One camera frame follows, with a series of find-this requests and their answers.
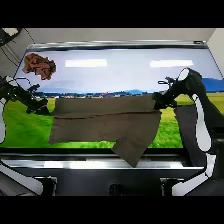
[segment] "crumpled brown cloth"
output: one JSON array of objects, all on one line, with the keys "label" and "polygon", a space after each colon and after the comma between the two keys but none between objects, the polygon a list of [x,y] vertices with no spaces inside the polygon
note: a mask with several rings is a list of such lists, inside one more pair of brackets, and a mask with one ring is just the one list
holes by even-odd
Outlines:
[{"label": "crumpled brown cloth", "polygon": [[38,54],[29,54],[24,58],[24,73],[35,72],[35,75],[40,75],[42,80],[51,79],[51,75],[56,71],[54,61],[49,61],[48,57],[43,58]]},{"label": "crumpled brown cloth", "polygon": [[114,141],[112,151],[135,167],[159,127],[154,105],[151,95],[56,99],[49,144]]}]

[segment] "green grass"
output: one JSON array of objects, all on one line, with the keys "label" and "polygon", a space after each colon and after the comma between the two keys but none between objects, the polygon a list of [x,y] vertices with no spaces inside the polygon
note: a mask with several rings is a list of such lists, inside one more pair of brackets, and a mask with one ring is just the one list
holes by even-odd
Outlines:
[{"label": "green grass", "polygon": [[[224,94],[208,94],[209,99],[224,113]],[[188,96],[177,98],[179,105],[193,102]],[[49,99],[48,108],[54,109],[55,100]],[[23,148],[111,148],[113,142],[74,142],[50,145],[48,138],[51,131],[53,117],[26,114],[26,107],[20,102],[9,102],[4,109],[6,124],[6,138],[2,147]],[[181,148],[182,143],[179,127],[172,108],[162,110],[160,126],[150,148]]]}]

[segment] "screen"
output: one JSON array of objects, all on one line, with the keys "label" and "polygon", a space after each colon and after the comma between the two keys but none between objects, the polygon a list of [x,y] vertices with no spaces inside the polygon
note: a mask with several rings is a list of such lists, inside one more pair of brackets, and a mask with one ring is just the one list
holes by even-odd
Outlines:
[{"label": "screen", "polygon": [[[209,49],[103,49],[28,52],[54,60],[56,72],[50,80],[41,80],[33,72],[25,74],[20,64],[15,78],[25,77],[32,85],[40,84],[37,98],[48,98],[54,110],[56,98],[104,98],[135,96],[164,91],[158,84],[165,77],[177,78],[189,67],[203,77],[210,100],[224,113],[224,80]],[[25,79],[17,82],[28,89]],[[186,95],[176,100],[179,105],[193,104]],[[48,144],[53,117],[26,114],[20,102],[8,102],[4,109],[6,138],[2,147],[23,148],[111,148],[114,142],[71,142]],[[162,118],[151,148],[181,148],[179,127],[172,108],[161,110]]]}]

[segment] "folded cloth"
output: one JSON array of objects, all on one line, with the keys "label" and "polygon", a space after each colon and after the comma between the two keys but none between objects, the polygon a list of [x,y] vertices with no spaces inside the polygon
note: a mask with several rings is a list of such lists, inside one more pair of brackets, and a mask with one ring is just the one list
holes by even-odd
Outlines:
[{"label": "folded cloth", "polygon": [[42,80],[51,79],[51,75],[56,71],[54,61],[49,61],[48,57],[43,58],[38,54],[29,54],[24,58],[24,73],[35,72],[35,75],[40,75]]},{"label": "folded cloth", "polygon": [[187,148],[193,166],[205,167],[206,155],[196,139],[197,109],[195,105],[178,106],[174,113],[179,124],[183,145]]},{"label": "folded cloth", "polygon": [[114,141],[112,150],[135,167],[159,127],[161,112],[154,104],[151,95],[56,99],[49,144]]}]

